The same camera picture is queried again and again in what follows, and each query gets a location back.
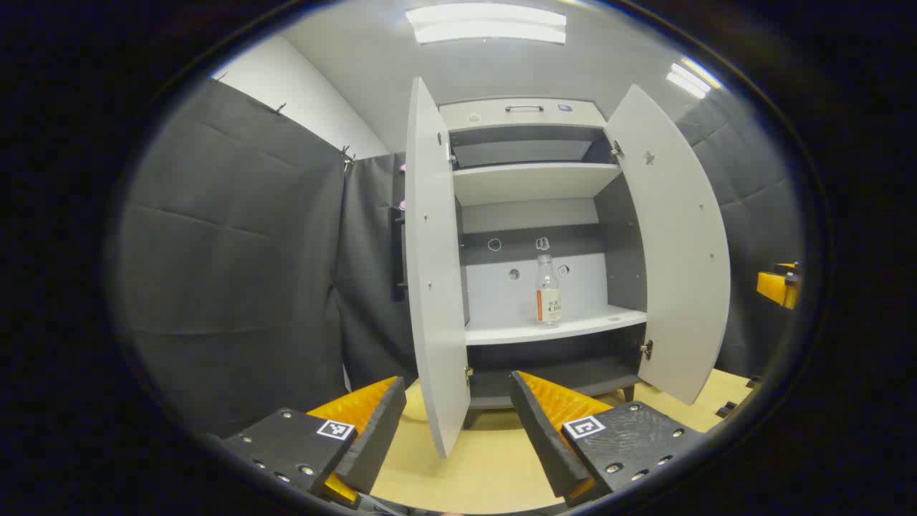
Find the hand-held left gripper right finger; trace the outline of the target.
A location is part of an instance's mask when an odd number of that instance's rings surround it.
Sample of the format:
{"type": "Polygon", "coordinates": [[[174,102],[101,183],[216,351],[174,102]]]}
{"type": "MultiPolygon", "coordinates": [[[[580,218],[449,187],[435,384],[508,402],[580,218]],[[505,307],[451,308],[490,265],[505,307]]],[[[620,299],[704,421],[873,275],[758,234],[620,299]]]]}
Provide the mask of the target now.
{"type": "Polygon", "coordinates": [[[569,507],[633,491],[705,439],[648,404],[613,407],[531,373],[511,372],[509,392],[554,496],[569,507]]]}

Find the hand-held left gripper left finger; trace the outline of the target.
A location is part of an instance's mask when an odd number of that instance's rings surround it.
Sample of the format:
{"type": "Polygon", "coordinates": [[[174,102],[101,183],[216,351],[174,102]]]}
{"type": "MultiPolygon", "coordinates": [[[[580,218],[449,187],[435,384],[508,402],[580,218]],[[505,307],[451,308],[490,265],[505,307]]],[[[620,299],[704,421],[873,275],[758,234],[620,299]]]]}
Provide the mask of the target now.
{"type": "Polygon", "coordinates": [[[279,408],[223,439],[222,449],[297,494],[356,509],[379,477],[405,392],[404,378],[393,376],[310,411],[279,408]]]}

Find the white cabinet door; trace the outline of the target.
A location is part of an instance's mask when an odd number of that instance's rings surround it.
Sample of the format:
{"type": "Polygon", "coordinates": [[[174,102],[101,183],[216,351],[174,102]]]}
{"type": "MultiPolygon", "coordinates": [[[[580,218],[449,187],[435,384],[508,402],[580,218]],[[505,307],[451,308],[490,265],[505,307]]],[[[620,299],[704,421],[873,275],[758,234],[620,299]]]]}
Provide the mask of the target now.
{"type": "Polygon", "coordinates": [[[665,111],[631,85],[605,125],[644,249],[645,345],[638,375],[691,405],[723,346],[731,304],[724,220],[709,177],[665,111]]]}
{"type": "Polygon", "coordinates": [[[452,453],[471,405],[451,156],[438,105],[415,77],[406,138],[404,261],[423,407],[442,459],[452,453]]]}

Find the clear plastic bottle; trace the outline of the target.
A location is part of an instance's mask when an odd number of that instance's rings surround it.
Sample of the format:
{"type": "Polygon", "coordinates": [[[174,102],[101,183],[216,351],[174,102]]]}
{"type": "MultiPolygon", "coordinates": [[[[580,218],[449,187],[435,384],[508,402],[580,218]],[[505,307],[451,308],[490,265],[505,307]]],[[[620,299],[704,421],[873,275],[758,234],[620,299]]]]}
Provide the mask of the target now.
{"type": "Polygon", "coordinates": [[[554,326],[562,317],[560,279],[549,254],[537,255],[536,320],[543,326],[554,326]]]}

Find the grey white cabinet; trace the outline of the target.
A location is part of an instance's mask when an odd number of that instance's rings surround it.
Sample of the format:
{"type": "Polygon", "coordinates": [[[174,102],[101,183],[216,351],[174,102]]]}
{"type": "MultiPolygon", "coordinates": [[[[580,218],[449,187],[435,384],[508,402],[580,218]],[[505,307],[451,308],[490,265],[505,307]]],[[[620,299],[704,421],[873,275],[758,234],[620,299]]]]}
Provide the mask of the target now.
{"type": "MultiPolygon", "coordinates": [[[[503,97],[445,102],[454,173],[515,163],[579,161],[618,166],[592,101],[503,97]]],[[[553,258],[561,320],[597,307],[646,311],[644,249],[623,173],[592,199],[462,206],[456,197],[466,327],[536,320],[537,255],[553,258]]],[[[638,382],[645,323],[543,342],[468,346],[470,429],[488,411],[510,409],[508,375],[520,369],[588,396],[638,382]]]]}

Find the small ceiling light panel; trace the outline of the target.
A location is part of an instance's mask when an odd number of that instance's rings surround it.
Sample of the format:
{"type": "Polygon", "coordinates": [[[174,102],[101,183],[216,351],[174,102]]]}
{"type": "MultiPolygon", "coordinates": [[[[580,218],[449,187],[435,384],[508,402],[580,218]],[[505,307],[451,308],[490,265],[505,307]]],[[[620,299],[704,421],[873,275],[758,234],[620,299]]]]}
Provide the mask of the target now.
{"type": "Polygon", "coordinates": [[[723,88],[707,69],[688,58],[672,63],[666,79],[697,99],[704,99],[711,91],[723,88]]]}

